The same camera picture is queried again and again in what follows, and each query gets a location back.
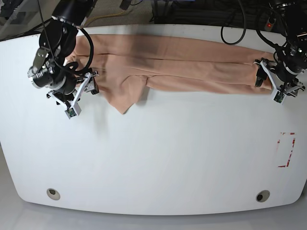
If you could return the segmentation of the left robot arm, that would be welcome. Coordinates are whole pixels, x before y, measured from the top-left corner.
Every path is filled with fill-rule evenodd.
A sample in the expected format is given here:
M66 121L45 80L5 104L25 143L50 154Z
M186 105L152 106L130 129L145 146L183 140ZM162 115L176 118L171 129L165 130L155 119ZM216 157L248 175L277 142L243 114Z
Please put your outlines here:
M265 38L260 32L260 17L256 16L257 35L275 49L274 68L277 77L285 84L291 84L296 76L307 69L307 14L296 0L271 0L269 9L279 26L279 33L285 37L285 45L280 46Z

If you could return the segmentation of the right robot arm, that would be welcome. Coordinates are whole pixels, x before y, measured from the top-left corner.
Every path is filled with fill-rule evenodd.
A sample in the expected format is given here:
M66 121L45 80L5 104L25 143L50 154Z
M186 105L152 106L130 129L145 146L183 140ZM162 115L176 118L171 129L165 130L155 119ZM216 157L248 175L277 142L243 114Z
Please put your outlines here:
M90 65L94 57L94 44L83 25L95 4L94 0L61 0L40 34L39 49L28 71L28 78L36 88L50 88L63 102L73 100L76 85L92 71ZM64 63L76 46L79 31L90 45L89 59L82 69L79 69L77 62Z

